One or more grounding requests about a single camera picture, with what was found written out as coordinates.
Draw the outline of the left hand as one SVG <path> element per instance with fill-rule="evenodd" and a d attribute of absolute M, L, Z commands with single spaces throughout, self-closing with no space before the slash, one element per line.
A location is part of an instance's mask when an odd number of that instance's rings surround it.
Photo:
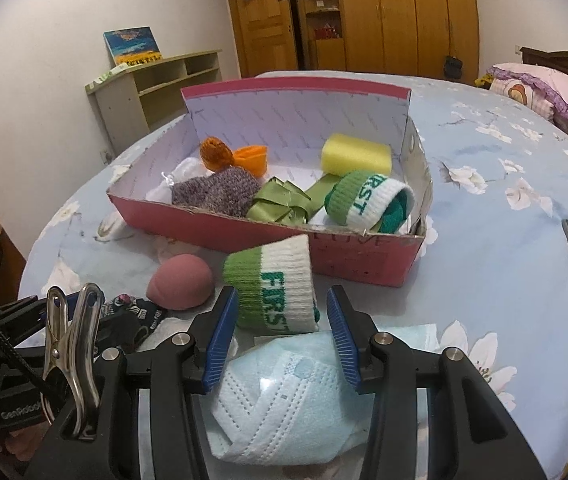
<path fill-rule="evenodd" d="M 47 422 L 42 422 L 10 432 L 0 439 L 0 453 L 7 452 L 22 463 L 30 462 L 49 428 Z"/>

